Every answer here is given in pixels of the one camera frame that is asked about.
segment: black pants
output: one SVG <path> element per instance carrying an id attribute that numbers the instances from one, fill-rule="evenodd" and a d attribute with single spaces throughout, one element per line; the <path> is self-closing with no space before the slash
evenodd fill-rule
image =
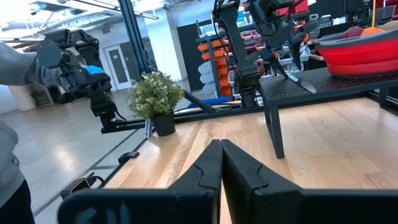
<path id="1" fill-rule="evenodd" d="M 0 208 L 0 223 L 34 224 L 32 209 L 30 208 L 30 190 L 26 180 Z"/>

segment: black pegboard surface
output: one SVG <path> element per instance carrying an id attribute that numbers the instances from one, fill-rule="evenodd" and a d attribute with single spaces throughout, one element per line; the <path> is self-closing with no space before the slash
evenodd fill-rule
<path id="1" fill-rule="evenodd" d="M 337 95 L 339 94 L 339 90 L 357 89 L 361 86 L 364 88 L 363 91 L 368 91 L 367 88 L 371 85 L 380 84 L 380 87 L 382 87 L 383 84 L 391 82 L 396 83 L 398 86 L 397 76 L 349 79 L 333 76 L 328 72 L 327 68 L 298 72 L 295 75 L 299 80 L 311 83 L 317 90 L 317 94 L 330 92 L 330 95 Z M 266 100 L 312 95 L 312 93 L 298 86 L 296 83 L 285 79 L 282 75 L 263 78 L 260 83 L 263 91 L 265 91 Z"/>

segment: gray sleeve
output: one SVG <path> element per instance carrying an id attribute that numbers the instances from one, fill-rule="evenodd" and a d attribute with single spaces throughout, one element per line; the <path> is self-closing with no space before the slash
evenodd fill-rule
<path id="1" fill-rule="evenodd" d="M 36 53 L 22 54 L 0 42 L 1 85 L 59 85 L 61 70 L 47 69 L 37 63 Z"/>

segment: orange ball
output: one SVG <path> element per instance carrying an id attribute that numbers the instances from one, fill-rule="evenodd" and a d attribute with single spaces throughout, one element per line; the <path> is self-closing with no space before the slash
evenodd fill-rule
<path id="1" fill-rule="evenodd" d="M 366 29 L 363 30 L 361 36 L 377 34 L 377 33 L 380 33 L 380 32 L 384 32 L 384 30 L 379 29 L 379 28 L 375 28 L 375 27 L 369 27 L 369 28 L 366 28 Z"/>

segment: green leaves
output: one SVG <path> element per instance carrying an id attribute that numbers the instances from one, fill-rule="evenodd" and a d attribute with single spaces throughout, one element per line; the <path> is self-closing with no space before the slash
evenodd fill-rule
<path id="1" fill-rule="evenodd" d="M 143 73 L 142 76 L 143 81 L 132 81 L 131 98 L 127 107 L 143 118 L 161 116 L 173 111 L 184 93 L 171 80 L 170 75 L 153 72 Z"/>

